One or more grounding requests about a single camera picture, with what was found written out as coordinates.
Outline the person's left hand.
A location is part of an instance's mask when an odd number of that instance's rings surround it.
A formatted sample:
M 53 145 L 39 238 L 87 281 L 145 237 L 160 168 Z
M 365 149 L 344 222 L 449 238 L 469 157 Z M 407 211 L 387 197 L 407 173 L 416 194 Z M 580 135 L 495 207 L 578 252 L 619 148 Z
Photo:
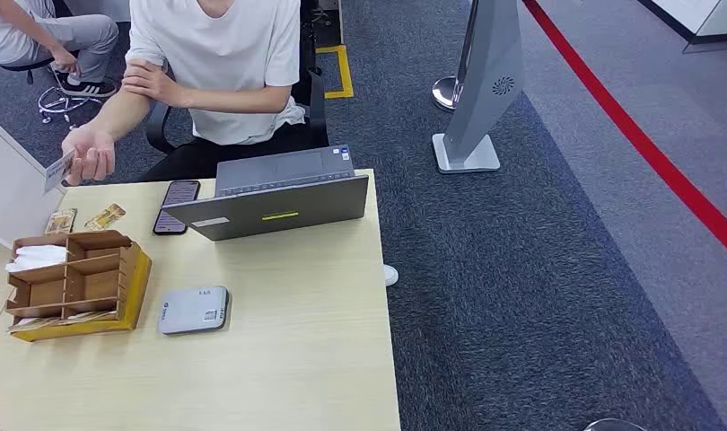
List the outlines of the person's left hand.
M 127 61 L 121 88 L 174 108 L 185 108 L 185 89 L 163 72 L 160 66 L 143 59 Z

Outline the person's right hand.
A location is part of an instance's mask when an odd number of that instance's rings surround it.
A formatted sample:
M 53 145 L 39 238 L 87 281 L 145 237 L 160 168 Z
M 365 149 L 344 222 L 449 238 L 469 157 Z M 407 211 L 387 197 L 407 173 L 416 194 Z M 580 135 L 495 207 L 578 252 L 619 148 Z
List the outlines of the person's right hand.
M 72 130 L 61 147 L 63 155 L 73 155 L 66 176 L 71 186 L 84 180 L 105 180 L 115 171 L 115 141 L 107 132 L 84 125 Z

